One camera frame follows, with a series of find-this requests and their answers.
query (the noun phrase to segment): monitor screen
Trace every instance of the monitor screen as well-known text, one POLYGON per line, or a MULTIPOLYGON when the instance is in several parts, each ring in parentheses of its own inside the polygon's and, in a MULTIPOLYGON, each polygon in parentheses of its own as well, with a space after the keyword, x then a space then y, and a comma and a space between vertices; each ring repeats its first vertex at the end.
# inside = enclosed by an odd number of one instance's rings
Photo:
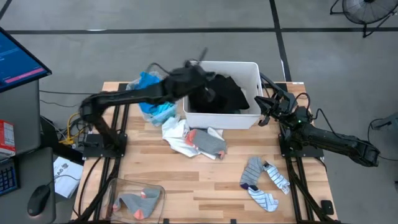
POLYGON ((0 92, 50 74, 43 63, 0 28, 0 92))

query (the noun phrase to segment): gray floor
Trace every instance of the gray floor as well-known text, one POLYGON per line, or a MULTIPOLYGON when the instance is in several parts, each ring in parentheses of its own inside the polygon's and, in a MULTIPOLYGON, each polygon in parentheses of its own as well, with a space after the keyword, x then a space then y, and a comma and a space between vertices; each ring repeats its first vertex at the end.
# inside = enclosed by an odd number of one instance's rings
MULTIPOLYGON (((0 0, 0 7, 6 0, 0 0)), ((276 0, 282 28, 360 27, 330 16, 333 0, 276 0)), ((398 17, 385 27, 398 27, 398 17)), ((186 27, 273 27, 268 0, 13 0, 0 21, 7 30, 151 29, 186 27)), ((53 70, 40 88, 100 91, 104 81, 130 81, 151 62, 174 68, 209 48, 207 60, 248 61, 274 81, 283 81, 277 40, 268 33, 15 35, 53 70)), ((283 33, 293 81, 305 82, 311 108, 322 108, 337 132, 366 138, 370 120, 398 111, 398 32, 283 33)), ((41 94, 74 105, 83 96, 41 94)), ((76 108, 41 104, 41 113, 64 127, 76 108)), ((319 119, 319 128, 327 128, 319 119)), ((371 133, 382 155, 398 158, 398 131, 371 133)), ((398 219, 398 162, 361 167, 327 153, 328 177, 339 219, 345 223, 395 223, 398 219)), ((65 222, 73 200, 57 205, 65 222)))

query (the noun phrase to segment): yellow cable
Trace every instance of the yellow cable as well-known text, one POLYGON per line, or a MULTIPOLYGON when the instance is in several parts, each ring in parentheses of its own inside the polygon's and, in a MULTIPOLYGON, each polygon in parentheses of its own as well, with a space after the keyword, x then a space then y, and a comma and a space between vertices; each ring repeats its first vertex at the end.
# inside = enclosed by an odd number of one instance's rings
POLYGON ((74 139, 75 137, 77 137, 77 136, 84 130, 84 129, 82 129, 81 131, 79 131, 78 134, 76 134, 76 135, 70 137, 70 121, 71 121, 72 118, 73 118, 74 116, 76 116, 76 115, 79 115, 79 113, 76 112, 76 113, 72 114, 72 115, 69 117, 68 123, 67 123, 67 138, 64 139, 64 140, 62 140, 62 141, 59 141, 59 143, 73 144, 73 143, 74 143, 73 139, 74 139))
MULTIPOLYGON (((83 128, 82 130, 80 130, 79 133, 75 134, 74 136, 68 137, 68 140, 69 140, 69 141, 72 141, 71 144, 73 144, 73 139, 74 139, 75 137, 79 136, 79 134, 81 134, 84 130, 85 130, 85 128, 83 128)), ((68 142, 68 141, 66 141, 66 139, 60 141, 60 143, 64 143, 64 144, 66 144, 66 142, 68 142)))

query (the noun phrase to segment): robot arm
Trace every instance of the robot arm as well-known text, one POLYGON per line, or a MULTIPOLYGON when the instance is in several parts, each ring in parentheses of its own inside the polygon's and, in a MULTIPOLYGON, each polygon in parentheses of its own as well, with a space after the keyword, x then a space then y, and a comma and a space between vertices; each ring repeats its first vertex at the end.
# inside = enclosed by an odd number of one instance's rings
POLYGON ((116 130, 111 129, 102 117, 106 108, 132 103, 150 103, 154 105, 174 102, 193 91, 203 91, 207 94, 206 72, 199 65, 186 62, 182 68, 173 70, 160 83, 141 90, 125 90, 102 92, 83 100, 79 113, 83 121, 94 125, 103 139, 103 146, 109 150, 117 150, 120 138, 116 130))
POLYGON ((335 152, 348 156, 352 161, 366 167, 377 167, 377 157, 379 155, 370 142, 360 140, 355 136, 344 134, 334 134, 314 127, 312 124, 304 124, 298 130, 292 131, 291 145, 301 149, 306 145, 315 148, 335 152))
POLYGON ((291 93, 280 88, 275 92, 276 94, 271 98, 261 96, 255 98, 260 106, 261 114, 265 116, 259 125, 267 124, 270 117, 278 120, 281 126, 281 135, 291 149, 302 150, 304 146, 310 145, 348 156, 362 166, 378 166, 377 157, 380 152, 370 142, 360 140, 355 136, 346 136, 314 127, 311 124, 313 118, 305 107, 299 106, 293 111, 292 107, 286 106, 292 104, 291 93))

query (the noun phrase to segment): keyboard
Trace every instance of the keyboard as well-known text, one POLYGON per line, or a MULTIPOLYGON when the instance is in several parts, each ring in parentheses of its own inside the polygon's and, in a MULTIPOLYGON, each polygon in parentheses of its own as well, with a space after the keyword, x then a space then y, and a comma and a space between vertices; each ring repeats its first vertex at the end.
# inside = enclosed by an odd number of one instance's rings
POLYGON ((19 188, 14 158, 0 162, 0 196, 19 188))

